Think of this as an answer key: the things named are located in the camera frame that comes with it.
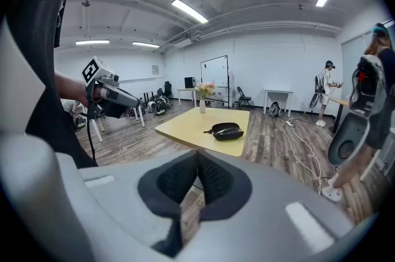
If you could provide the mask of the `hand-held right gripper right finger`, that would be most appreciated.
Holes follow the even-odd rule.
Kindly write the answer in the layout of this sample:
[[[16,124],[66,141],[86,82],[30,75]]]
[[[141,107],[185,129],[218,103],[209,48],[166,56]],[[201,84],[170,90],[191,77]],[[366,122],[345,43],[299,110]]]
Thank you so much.
[[[205,189],[199,229],[182,262],[346,262],[376,221],[353,224],[335,204],[274,168],[198,153],[204,186],[219,174],[227,191]]]

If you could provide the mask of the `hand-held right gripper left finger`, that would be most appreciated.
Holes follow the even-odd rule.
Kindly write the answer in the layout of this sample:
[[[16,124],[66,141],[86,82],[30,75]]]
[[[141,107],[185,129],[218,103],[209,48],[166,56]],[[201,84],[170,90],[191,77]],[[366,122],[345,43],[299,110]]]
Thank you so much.
[[[78,170],[36,137],[0,133],[0,187],[17,219],[58,262],[198,262],[181,209],[158,180],[194,168],[193,150],[130,166]]]

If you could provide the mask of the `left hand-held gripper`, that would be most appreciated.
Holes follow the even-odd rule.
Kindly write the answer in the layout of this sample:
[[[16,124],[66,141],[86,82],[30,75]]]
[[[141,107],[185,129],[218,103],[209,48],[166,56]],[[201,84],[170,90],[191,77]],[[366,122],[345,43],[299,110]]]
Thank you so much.
[[[137,97],[119,88],[119,77],[96,56],[83,69],[82,77],[89,119],[121,118],[127,108],[138,108],[141,104]]]

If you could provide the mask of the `person's left forearm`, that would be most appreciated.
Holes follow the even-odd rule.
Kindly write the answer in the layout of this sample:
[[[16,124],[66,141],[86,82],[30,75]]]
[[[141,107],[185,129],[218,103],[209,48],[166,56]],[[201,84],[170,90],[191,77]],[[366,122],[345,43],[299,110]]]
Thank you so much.
[[[85,107],[88,100],[85,94],[85,85],[81,81],[73,80],[62,73],[55,71],[56,90],[61,99],[76,100]]]

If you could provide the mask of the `black green backpack rig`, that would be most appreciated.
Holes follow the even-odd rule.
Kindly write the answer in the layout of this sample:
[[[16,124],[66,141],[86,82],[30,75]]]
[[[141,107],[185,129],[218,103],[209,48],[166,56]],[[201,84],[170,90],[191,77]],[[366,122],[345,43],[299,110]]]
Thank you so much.
[[[154,115],[164,115],[171,108],[169,99],[166,96],[153,96],[148,102],[148,112]]]

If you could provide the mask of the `wooden top white leg desk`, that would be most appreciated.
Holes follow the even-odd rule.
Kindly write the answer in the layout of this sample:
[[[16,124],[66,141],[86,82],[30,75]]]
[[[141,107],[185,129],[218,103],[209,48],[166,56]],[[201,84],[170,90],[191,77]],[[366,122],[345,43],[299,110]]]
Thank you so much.
[[[197,97],[196,97],[196,88],[184,88],[184,89],[177,89],[178,91],[178,103],[181,105],[181,92],[190,92],[192,101],[194,103],[194,106],[197,107]]]

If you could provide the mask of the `person's black shirt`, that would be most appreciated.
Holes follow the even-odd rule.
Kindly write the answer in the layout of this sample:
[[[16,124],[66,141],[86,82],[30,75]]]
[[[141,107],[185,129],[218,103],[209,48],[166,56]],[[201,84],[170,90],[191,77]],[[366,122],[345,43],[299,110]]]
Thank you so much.
[[[55,85],[54,50],[66,0],[12,0],[6,11],[10,32],[25,60],[45,86],[27,124],[27,133],[46,141],[55,152],[71,156],[77,168],[97,163],[80,145]]]

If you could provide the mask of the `yellow square table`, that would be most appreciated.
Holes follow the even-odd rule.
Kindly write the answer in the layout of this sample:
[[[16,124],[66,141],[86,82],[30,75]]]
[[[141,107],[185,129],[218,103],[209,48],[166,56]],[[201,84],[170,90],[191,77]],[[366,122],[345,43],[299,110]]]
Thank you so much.
[[[238,124],[246,132],[249,124],[248,111],[222,108],[207,108],[205,113],[200,108],[192,108],[155,127],[157,134],[194,149],[208,149],[214,152],[240,157],[243,153],[246,135],[230,141],[218,141],[208,134],[213,125],[224,122]]]

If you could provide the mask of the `pink flower bouquet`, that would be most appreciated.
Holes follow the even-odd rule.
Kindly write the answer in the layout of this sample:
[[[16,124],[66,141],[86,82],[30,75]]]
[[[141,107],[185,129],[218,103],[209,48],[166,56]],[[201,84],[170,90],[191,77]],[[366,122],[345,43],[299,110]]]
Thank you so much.
[[[213,82],[209,83],[199,83],[197,86],[197,93],[199,94],[199,99],[204,100],[206,97],[212,96],[214,93],[215,84]]]

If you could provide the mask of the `whiteboard on black stand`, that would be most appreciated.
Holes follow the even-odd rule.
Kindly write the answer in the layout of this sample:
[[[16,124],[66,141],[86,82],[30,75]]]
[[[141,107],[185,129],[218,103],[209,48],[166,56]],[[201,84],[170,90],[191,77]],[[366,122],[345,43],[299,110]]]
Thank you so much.
[[[212,82],[216,88],[224,89],[226,99],[220,100],[230,108],[230,78],[228,56],[223,55],[201,62],[201,82]]]

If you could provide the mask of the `gray backpack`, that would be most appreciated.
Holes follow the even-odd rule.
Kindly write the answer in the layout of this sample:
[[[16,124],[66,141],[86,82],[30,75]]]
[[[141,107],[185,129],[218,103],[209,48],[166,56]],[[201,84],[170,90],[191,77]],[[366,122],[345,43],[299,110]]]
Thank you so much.
[[[283,109],[280,107],[280,104],[277,101],[271,104],[268,110],[268,115],[270,117],[280,117],[280,118],[283,116]]]

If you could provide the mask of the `black folding chair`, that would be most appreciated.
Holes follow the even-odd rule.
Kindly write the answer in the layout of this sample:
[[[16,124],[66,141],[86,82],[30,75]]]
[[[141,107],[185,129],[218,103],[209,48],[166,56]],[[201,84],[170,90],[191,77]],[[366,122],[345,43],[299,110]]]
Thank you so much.
[[[249,110],[251,106],[250,105],[251,97],[246,96],[243,90],[241,89],[241,87],[239,86],[237,87],[237,91],[239,92],[239,100],[236,109],[239,110],[244,104],[244,106],[247,107],[247,109]]]

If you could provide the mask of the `small white table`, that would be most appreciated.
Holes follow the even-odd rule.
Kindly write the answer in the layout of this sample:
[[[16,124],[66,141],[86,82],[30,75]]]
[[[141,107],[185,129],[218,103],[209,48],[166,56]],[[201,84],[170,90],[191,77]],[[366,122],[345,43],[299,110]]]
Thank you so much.
[[[264,95],[264,114],[266,114],[266,109],[267,109],[267,105],[268,105],[268,95],[270,93],[286,94],[287,95],[286,108],[288,109],[287,117],[290,117],[290,115],[291,115],[291,104],[292,104],[292,99],[293,99],[293,94],[294,94],[292,91],[265,89],[264,93],[265,93],[265,95]]]

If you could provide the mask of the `wooden desk with dark leg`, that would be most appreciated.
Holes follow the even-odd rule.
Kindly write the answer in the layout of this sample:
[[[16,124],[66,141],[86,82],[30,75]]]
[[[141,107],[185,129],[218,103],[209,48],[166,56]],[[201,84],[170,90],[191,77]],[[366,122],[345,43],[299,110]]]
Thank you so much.
[[[341,115],[343,112],[343,108],[344,106],[348,107],[349,106],[349,101],[348,100],[344,100],[344,99],[336,99],[336,98],[330,98],[330,100],[334,103],[337,103],[339,105],[338,108],[338,112],[335,118],[335,123],[333,126],[330,126],[329,129],[330,131],[335,134],[337,132],[337,129],[339,127],[339,123],[340,123],[340,119],[341,119]]]

